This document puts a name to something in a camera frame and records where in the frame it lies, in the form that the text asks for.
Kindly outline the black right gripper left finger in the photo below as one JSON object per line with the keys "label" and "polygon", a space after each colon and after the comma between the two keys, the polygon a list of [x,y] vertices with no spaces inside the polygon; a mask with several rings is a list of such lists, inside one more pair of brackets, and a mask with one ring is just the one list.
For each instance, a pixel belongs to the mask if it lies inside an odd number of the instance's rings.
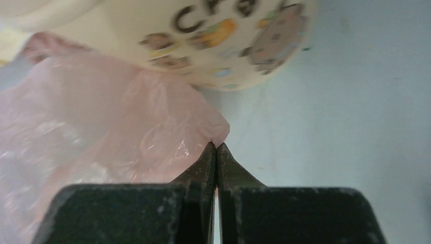
{"label": "black right gripper left finger", "polygon": [[212,243],[217,150],[167,184],[74,184],[51,201],[33,243]]}

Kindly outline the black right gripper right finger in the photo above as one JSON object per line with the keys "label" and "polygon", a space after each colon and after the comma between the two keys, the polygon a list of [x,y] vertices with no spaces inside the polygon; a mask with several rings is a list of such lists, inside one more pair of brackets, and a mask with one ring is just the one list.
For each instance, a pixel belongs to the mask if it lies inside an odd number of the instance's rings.
{"label": "black right gripper right finger", "polygon": [[373,208],[354,188],[269,187],[217,149],[222,243],[386,243]]}

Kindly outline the pink plastic trash bag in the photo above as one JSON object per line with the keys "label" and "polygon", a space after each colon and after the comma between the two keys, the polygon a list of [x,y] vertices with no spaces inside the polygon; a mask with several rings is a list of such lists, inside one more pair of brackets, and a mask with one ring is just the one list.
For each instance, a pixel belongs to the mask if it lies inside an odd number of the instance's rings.
{"label": "pink plastic trash bag", "polygon": [[82,183],[165,183],[230,126],[180,77],[50,33],[1,33],[1,64],[32,64],[1,90],[1,243],[30,243],[54,195]]}

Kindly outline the cream round trash bin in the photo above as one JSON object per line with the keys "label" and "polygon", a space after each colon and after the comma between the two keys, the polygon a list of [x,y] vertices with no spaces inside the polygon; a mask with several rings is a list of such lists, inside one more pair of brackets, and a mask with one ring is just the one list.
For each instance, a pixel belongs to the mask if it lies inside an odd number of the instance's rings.
{"label": "cream round trash bin", "polygon": [[217,90],[259,85],[303,47],[318,1],[1,1],[1,26],[49,32]]}

